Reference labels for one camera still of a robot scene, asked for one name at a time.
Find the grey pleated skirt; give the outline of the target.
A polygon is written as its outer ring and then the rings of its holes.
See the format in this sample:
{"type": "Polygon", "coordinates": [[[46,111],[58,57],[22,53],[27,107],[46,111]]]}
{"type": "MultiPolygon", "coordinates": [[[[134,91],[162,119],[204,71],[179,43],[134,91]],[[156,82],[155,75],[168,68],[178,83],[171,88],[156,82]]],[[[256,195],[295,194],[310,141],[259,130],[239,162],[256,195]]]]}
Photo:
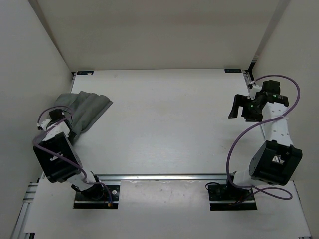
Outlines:
{"type": "Polygon", "coordinates": [[[54,102],[55,107],[61,106],[73,114],[72,119],[66,121],[72,126],[72,133],[69,137],[72,145],[76,143],[81,134],[93,126],[112,104],[113,102],[104,95],[84,91],[78,94],[61,94],[54,102]]]}

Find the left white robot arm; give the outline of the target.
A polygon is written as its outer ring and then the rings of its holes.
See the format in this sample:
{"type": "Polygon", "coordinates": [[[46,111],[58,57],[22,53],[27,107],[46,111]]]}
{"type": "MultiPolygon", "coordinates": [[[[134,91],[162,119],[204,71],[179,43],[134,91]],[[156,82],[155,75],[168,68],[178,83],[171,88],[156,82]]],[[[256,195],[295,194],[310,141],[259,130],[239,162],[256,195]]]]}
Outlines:
{"type": "Polygon", "coordinates": [[[49,119],[37,123],[41,133],[33,140],[33,151],[51,183],[68,182],[75,192],[99,200],[105,196],[106,189],[96,175],[85,172],[74,150],[76,133],[72,120],[72,114],[66,110],[51,110],[49,119]]]}

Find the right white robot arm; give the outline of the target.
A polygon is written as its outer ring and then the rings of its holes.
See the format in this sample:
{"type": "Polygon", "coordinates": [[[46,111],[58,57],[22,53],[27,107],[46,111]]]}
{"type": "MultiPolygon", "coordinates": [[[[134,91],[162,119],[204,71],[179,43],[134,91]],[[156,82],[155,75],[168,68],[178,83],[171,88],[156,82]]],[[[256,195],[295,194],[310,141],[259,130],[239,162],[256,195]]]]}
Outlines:
{"type": "Polygon", "coordinates": [[[238,116],[242,107],[242,117],[262,126],[265,141],[252,157],[246,170],[227,173],[224,194],[235,199],[242,193],[242,188],[259,185],[284,186],[297,168],[303,153],[295,148],[288,130],[289,101],[286,96],[275,93],[256,93],[254,98],[235,95],[229,118],[238,116]]]}

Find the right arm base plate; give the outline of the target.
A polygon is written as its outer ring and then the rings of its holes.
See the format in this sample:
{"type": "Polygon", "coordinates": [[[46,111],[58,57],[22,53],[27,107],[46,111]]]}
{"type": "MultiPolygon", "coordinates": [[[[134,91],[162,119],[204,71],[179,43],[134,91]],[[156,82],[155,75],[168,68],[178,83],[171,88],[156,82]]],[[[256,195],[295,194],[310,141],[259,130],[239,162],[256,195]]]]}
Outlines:
{"type": "Polygon", "coordinates": [[[209,182],[208,191],[210,211],[255,211],[257,210],[253,191],[241,189],[230,184],[209,182]]]}

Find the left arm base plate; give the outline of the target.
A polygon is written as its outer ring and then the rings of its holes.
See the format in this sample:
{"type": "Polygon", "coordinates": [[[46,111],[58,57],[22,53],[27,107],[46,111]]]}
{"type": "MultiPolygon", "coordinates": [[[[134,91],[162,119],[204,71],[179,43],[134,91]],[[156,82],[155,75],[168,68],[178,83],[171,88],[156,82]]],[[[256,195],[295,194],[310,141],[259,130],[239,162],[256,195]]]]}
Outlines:
{"type": "Polygon", "coordinates": [[[106,181],[104,182],[111,192],[112,201],[109,202],[109,193],[106,189],[102,189],[97,196],[87,197],[81,192],[76,192],[74,197],[74,209],[110,209],[116,210],[119,207],[119,197],[121,183],[106,181]]]}

